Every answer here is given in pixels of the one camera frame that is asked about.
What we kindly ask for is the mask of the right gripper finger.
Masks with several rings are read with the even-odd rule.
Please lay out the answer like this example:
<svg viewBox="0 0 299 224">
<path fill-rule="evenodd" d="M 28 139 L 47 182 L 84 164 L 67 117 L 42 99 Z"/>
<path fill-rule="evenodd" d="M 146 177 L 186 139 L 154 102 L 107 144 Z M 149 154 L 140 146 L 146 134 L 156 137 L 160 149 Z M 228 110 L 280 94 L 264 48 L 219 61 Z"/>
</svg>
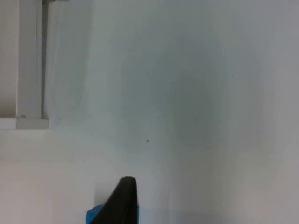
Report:
<svg viewBox="0 0 299 224">
<path fill-rule="evenodd" d="M 139 207 L 136 179 L 121 178 L 103 205 L 89 210 L 91 224 L 138 224 Z"/>
</svg>

